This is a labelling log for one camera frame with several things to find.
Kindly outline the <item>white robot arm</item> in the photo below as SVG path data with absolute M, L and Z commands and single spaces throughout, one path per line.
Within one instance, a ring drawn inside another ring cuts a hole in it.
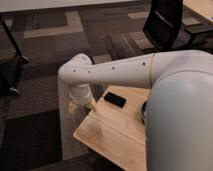
M 93 64 L 80 53 L 58 78 L 78 105 L 92 101 L 92 84 L 148 89 L 147 170 L 213 171 L 213 54 L 179 50 Z

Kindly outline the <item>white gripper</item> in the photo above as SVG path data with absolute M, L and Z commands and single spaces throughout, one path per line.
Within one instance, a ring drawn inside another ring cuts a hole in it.
M 96 102 L 92 101 L 93 94 L 89 84 L 82 84 L 69 88 L 70 99 L 73 103 L 83 106 L 87 105 L 89 109 L 96 112 Z

